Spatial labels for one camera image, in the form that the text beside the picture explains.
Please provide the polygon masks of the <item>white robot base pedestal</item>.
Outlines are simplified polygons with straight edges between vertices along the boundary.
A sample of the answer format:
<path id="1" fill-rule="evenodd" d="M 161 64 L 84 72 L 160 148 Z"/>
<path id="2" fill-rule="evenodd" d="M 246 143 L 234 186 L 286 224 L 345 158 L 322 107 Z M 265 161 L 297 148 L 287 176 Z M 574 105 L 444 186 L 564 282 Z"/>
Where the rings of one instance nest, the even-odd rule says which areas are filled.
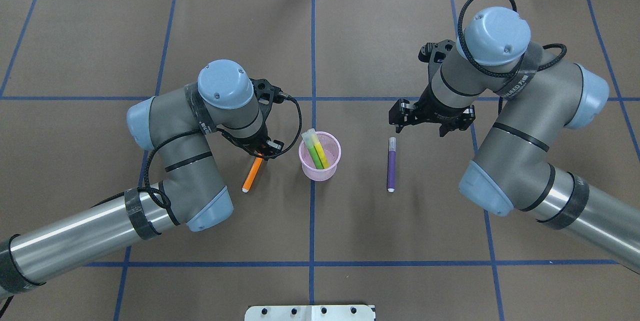
<path id="1" fill-rule="evenodd" d="M 245 321 L 375 321 L 374 305 L 255 305 L 247 309 Z"/>

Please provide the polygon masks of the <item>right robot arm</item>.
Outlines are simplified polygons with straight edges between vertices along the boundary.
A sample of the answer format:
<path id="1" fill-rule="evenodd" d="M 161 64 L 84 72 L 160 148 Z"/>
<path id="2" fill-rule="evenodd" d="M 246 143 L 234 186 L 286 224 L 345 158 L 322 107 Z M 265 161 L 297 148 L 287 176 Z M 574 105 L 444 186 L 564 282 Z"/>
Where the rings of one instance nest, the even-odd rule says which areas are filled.
<path id="1" fill-rule="evenodd" d="M 605 107 L 604 79 L 566 60 L 539 70 L 553 55 L 531 41 L 516 11 L 500 6 L 477 12 L 456 41 L 428 45 L 420 59 L 429 82 L 414 104 L 401 98 L 391 107 L 397 132 L 421 123 L 439 124 L 441 135 L 464 131 L 484 91 L 506 100 L 462 176 L 462 195 L 496 216 L 520 210 L 639 271 L 639 211 L 546 162 L 563 129 L 585 127 Z"/>

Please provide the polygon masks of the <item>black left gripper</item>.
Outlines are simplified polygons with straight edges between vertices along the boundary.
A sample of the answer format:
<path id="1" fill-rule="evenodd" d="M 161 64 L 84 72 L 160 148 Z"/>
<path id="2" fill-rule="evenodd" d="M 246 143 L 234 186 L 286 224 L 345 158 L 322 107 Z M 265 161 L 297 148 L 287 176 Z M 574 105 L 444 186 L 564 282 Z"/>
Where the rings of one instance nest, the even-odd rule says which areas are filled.
<path id="1" fill-rule="evenodd" d="M 282 141 L 270 139 L 267 128 L 260 128 L 258 132 L 246 138 L 233 136 L 223 128 L 220 129 L 220 132 L 222 136 L 235 147 L 242 148 L 254 157 L 263 160 L 274 159 L 275 154 L 282 153 L 285 148 L 285 144 Z"/>

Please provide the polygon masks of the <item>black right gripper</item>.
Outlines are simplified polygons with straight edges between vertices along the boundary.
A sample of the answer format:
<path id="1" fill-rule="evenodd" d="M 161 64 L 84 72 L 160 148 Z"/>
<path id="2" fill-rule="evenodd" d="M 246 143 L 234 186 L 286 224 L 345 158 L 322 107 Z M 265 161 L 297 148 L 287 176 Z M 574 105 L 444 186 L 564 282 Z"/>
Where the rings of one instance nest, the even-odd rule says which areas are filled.
<path id="1" fill-rule="evenodd" d="M 421 123 L 437 123 L 439 136 L 449 132 L 466 131 L 476 120 L 474 105 L 451 107 L 436 98 L 433 88 L 428 85 L 419 100 L 412 104 L 406 98 L 399 98 L 388 112 L 388 123 L 395 128 L 404 128 Z"/>

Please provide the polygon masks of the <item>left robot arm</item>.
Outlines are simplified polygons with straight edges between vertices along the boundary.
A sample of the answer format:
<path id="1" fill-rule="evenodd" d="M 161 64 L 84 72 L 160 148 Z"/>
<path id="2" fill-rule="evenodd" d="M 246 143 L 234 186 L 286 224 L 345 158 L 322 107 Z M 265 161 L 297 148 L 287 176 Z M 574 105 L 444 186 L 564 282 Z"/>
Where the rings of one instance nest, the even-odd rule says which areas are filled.
<path id="1" fill-rule="evenodd" d="M 142 184 L 1 243 L 1 298 L 49 280 L 175 226 L 201 232 L 233 213 L 233 201 L 206 136 L 221 134 L 252 157 L 274 159 L 288 148 L 268 136 L 274 103 L 295 98 L 235 61 L 210 62 L 195 82 L 144 100 L 126 123 L 147 150 Z"/>

